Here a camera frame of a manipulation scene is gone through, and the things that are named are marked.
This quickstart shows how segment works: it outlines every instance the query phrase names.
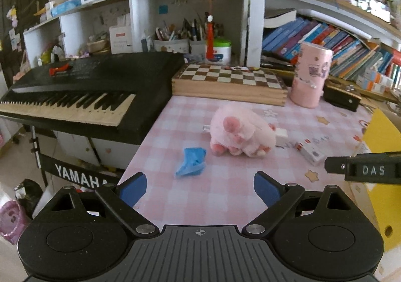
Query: metal screw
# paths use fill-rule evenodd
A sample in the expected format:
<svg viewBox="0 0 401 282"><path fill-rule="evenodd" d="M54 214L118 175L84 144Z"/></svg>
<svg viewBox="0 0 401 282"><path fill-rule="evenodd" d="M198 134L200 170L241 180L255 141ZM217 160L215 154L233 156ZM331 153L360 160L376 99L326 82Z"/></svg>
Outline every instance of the metal screw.
<svg viewBox="0 0 401 282"><path fill-rule="evenodd" d="M257 235L260 233L265 232L265 227L260 225L260 224L250 224L246 227L245 229L248 233L251 233L253 235Z"/></svg>
<svg viewBox="0 0 401 282"><path fill-rule="evenodd" d="M150 224L141 224L136 227L136 232L138 232L142 235L148 235L149 233L152 233L155 230L156 230L156 228Z"/></svg>

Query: red tassel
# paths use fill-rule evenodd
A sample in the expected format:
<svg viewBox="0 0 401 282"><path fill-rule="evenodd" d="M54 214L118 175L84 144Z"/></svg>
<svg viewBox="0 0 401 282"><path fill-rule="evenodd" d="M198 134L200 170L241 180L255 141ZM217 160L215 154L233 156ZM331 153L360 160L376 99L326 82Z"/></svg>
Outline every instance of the red tassel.
<svg viewBox="0 0 401 282"><path fill-rule="evenodd" d="M212 60L214 58L213 54L213 17L209 16L207 22L207 51L206 51L206 59Z"/></svg>

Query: blue crumpled wrapper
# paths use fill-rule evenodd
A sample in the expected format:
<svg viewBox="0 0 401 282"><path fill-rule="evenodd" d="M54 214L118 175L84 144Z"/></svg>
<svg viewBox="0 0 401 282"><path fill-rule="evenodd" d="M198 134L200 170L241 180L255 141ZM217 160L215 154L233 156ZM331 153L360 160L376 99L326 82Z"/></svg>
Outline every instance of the blue crumpled wrapper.
<svg viewBox="0 0 401 282"><path fill-rule="evenodd" d="M184 163L176 172L176 176L198 176L206 166L206 150L204 148L185 148Z"/></svg>

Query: tiled floor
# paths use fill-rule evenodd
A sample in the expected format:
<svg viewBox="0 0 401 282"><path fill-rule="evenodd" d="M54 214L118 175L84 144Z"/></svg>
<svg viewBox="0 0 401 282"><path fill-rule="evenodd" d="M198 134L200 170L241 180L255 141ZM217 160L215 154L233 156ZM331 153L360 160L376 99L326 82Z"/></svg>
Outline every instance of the tiled floor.
<svg viewBox="0 0 401 282"><path fill-rule="evenodd" d="M12 198L15 197L14 187L25 178L32 179L39 183L44 189L41 171L36 166L35 156L30 152L31 144L29 139L31 134L20 138L18 145L12 145L0 156L0 199L4 194ZM39 136L41 152L46 155L54 155L55 158L74 163L73 158L66 156L57 144L55 138ZM53 184L55 190L65 186L66 181L58 177L47 175L49 184ZM27 274L18 257L17 247L11 245L0 237L0 281L22 282Z"/></svg>

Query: table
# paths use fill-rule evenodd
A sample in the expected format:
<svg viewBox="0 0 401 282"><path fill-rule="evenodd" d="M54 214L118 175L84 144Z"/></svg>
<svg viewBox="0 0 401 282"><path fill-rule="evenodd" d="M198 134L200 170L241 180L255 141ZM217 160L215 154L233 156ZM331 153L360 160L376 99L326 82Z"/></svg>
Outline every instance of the table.
<svg viewBox="0 0 401 282"><path fill-rule="evenodd" d="M210 124L218 107L228 102L173 96L127 167L120 183L137 172L145 173L148 189L134 208L160 230L165 224L235 224L241 230L266 209L253 189L259 170L282 184L296 182L306 190L322 191L327 184L336 184L352 197L344 176L328 174L323 164L312 166L292 145L276 147L264 159L212 155L210 135L202 131L203 125ZM362 121L371 118L362 107L354 113L324 101L315 109L290 100L284 107L240 103L287 129L291 142L308 138L327 156L351 155L362 136ZM207 150L206 168L200 176L176 178L183 149L188 147ZM318 181L305 176L309 170L317 173Z"/></svg>

